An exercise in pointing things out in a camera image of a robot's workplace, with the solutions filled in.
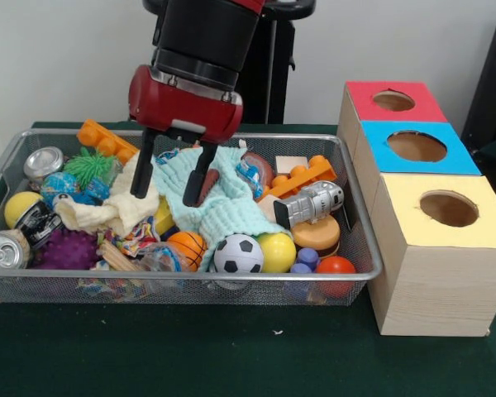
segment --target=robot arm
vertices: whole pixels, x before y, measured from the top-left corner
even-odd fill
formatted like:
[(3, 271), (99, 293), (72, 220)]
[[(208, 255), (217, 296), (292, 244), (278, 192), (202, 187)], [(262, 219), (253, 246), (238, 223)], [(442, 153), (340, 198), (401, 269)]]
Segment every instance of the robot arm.
[(242, 99), (234, 92), (261, 13), (274, 19), (307, 17), (316, 0), (143, 0), (158, 15), (152, 65), (131, 81), (129, 112), (144, 128), (131, 193), (146, 195), (159, 134), (203, 148), (184, 204), (196, 205), (217, 146), (235, 133)]

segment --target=yellow box top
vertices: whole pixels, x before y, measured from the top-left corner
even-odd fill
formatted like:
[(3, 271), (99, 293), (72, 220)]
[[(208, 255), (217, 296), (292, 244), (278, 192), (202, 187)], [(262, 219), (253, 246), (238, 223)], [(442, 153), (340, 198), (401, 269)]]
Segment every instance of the yellow box top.
[(382, 178), (408, 245), (496, 248), (496, 194), (484, 176)]

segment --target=toy hamburger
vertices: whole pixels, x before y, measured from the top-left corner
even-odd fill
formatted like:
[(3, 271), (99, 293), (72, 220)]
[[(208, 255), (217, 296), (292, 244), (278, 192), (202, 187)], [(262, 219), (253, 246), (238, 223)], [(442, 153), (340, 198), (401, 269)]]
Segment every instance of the toy hamburger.
[(316, 223), (299, 223), (291, 232), (298, 251), (302, 248), (312, 248), (322, 259), (335, 256), (340, 248), (340, 225), (332, 216)]

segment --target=wire mesh basket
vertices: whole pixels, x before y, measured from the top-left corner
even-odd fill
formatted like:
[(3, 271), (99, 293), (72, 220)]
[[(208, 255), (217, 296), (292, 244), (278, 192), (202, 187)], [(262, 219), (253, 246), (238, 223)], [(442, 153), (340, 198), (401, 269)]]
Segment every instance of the wire mesh basket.
[[(17, 135), (0, 159), (0, 231), (7, 229), (5, 202), (26, 190), (26, 158), (45, 146), (57, 146), (64, 155), (79, 153), (75, 130), (31, 129)], [(140, 132), (118, 132), (140, 147)], [(324, 155), (344, 187), (346, 205), (338, 211), (341, 225), (339, 255), (356, 268), (353, 275), (292, 275), (223, 273), (118, 272), (93, 270), (0, 270), (0, 302), (11, 303), (140, 303), (140, 304), (252, 304), (252, 305), (350, 305), (382, 270), (382, 259), (370, 219), (343, 141), (328, 135), (236, 134), (249, 149), (275, 166), (277, 155)], [(159, 137), (155, 153), (173, 150), (181, 142)]]

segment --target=light blue towel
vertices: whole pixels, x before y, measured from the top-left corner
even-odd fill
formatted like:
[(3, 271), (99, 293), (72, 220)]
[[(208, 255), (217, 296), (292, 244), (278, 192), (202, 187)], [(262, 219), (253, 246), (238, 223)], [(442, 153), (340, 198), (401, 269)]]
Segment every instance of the light blue towel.
[(199, 208), (186, 207), (182, 197), (202, 148), (181, 151), (165, 165), (153, 161), (153, 180), (160, 195), (166, 197), (174, 222), (180, 230), (196, 232), (206, 240), (208, 250), (199, 271), (207, 271), (218, 243), (232, 234), (289, 233), (266, 219), (250, 186), (237, 176), (235, 167), (245, 152), (246, 149), (218, 148), (211, 168), (219, 171), (220, 179)]

